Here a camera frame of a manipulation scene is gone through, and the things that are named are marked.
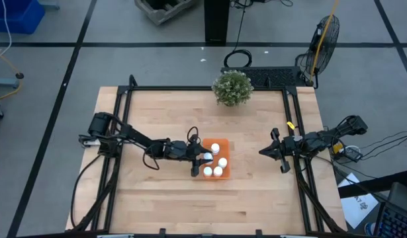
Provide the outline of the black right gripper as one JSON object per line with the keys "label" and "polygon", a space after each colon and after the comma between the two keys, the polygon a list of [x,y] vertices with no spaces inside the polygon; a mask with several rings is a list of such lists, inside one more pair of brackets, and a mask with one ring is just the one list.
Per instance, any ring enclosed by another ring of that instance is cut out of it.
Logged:
{"label": "black right gripper", "polygon": [[271,131],[271,138],[273,141],[267,147],[259,150],[259,153],[274,160],[280,160],[281,172],[287,173],[291,168],[285,157],[294,155],[296,151],[296,143],[293,136],[287,136],[283,140],[280,140],[279,136],[279,130],[277,128],[273,128]]}

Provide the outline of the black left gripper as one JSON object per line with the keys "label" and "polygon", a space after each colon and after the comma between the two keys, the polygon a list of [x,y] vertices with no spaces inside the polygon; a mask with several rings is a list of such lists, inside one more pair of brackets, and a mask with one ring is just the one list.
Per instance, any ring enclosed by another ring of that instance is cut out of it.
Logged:
{"label": "black left gripper", "polygon": [[175,161],[187,161],[192,163],[191,176],[196,177],[199,174],[200,165],[211,165],[212,160],[200,159],[197,156],[201,153],[212,154],[211,149],[201,146],[199,143],[192,141],[186,144],[185,141],[168,141],[165,145],[165,158]]}

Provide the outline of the orange plastic basket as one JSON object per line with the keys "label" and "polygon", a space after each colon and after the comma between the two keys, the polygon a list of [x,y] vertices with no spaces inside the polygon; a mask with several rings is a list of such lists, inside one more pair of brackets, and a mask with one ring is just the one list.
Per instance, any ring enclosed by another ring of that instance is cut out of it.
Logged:
{"label": "orange plastic basket", "polygon": [[[230,162],[230,143],[227,139],[225,138],[205,138],[203,139],[203,147],[207,149],[211,149],[211,145],[217,143],[220,146],[220,152],[218,155],[213,155],[213,160],[211,165],[204,164],[203,168],[201,169],[201,172],[203,173],[203,169],[205,167],[211,167],[212,168],[212,176],[211,177],[205,177],[203,174],[203,179],[208,179],[208,180],[222,180],[222,179],[229,179],[231,175],[231,162]],[[226,168],[223,169],[223,174],[221,177],[215,177],[213,175],[213,169],[215,167],[218,167],[218,160],[220,158],[226,158],[228,160],[228,164]]]}

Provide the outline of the green potted plant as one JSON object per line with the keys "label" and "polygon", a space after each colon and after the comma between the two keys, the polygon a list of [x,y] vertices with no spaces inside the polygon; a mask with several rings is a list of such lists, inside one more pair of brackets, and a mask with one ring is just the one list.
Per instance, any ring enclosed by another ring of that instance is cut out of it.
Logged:
{"label": "green potted plant", "polygon": [[224,71],[214,80],[211,87],[216,102],[233,107],[246,103],[253,93],[251,79],[242,71]]}

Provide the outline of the black perforated panel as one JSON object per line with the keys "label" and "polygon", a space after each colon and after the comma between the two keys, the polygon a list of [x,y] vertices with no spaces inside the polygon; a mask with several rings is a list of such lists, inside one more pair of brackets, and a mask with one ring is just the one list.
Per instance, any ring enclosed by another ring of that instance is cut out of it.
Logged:
{"label": "black perforated panel", "polygon": [[281,88],[288,86],[304,87],[300,68],[288,67],[223,67],[220,71],[240,71],[245,73],[255,88]]}

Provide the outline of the black power adapter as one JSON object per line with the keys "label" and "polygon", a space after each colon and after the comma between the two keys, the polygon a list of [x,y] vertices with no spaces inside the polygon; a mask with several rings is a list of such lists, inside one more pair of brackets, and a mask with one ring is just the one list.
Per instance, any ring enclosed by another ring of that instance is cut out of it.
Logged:
{"label": "black power adapter", "polygon": [[344,145],[338,142],[333,145],[332,153],[334,159],[349,159],[352,162],[358,162],[362,158],[362,153],[356,145]]}

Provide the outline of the white paper sheet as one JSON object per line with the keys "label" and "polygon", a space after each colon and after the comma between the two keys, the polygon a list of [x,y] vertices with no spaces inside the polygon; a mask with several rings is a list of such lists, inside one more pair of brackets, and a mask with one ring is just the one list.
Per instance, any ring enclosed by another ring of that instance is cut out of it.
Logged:
{"label": "white paper sheet", "polygon": [[345,220],[355,229],[379,204],[371,194],[342,198],[341,204]]}

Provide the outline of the black bar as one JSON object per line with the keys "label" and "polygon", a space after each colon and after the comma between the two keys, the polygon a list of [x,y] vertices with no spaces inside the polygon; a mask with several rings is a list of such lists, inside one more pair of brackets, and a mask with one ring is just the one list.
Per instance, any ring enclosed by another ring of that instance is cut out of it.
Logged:
{"label": "black bar", "polygon": [[394,183],[407,186],[407,171],[363,182],[350,182],[350,185],[339,187],[338,192],[340,198],[349,198],[390,190]]}

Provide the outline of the black floor fan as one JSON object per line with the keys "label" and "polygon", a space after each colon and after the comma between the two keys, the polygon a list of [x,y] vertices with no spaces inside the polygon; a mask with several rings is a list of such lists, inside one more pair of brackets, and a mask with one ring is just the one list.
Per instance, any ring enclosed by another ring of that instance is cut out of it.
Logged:
{"label": "black floor fan", "polygon": [[301,78],[308,87],[318,88],[318,76],[325,70],[336,48],[339,36],[339,19],[324,17],[317,25],[308,50],[297,55],[294,65],[300,65]]}

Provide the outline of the black column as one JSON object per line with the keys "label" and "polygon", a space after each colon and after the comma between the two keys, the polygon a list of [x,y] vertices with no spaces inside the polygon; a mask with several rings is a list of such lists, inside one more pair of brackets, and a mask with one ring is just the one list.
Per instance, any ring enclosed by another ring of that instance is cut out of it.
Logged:
{"label": "black column", "polygon": [[230,0],[204,0],[204,33],[206,42],[226,42],[229,11]]}

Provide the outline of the black backlit keyboard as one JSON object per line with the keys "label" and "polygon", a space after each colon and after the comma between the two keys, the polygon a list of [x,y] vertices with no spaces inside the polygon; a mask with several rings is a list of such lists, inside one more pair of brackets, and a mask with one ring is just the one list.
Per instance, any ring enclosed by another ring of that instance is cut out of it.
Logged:
{"label": "black backlit keyboard", "polygon": [[374,231],[376,237],[407,238],[407,210],[385,203]]}

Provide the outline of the grey pallet box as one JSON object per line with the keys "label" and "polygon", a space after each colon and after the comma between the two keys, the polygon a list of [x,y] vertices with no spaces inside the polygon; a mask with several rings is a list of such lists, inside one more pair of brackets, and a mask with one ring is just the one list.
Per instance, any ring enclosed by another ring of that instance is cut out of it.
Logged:
{"label": "grey pallet box", "polygon": [[134,0],[137,8],[155,25],[160,25],[172,19],[198,2],[199,0]]}

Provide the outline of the grey stand base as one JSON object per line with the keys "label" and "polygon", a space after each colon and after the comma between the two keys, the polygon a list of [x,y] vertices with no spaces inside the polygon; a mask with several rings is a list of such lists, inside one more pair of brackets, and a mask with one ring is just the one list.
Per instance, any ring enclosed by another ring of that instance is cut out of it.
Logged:
{"label": "grey stand base", "polygon": [[20,81],[17,78],[4,78],[0,77],[0,87],[11,87],[17,89]]}

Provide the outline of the grey stand foot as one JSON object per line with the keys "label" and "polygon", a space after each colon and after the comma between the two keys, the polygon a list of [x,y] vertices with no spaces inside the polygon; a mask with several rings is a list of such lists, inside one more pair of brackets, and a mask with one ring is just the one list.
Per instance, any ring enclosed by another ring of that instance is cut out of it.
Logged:
{"label": "grey stand foot", "polygon": [[38,2],[45,9],[60,10],[59,0],[38,0]]}

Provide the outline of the blue plastic bin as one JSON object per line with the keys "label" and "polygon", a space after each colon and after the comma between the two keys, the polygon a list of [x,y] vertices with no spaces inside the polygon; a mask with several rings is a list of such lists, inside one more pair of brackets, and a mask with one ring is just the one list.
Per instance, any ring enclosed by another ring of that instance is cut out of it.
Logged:
{"label": "blue plastic bin", "polygon": [[0,32],[32,34],[44,15],[38,0],[0,0]]}

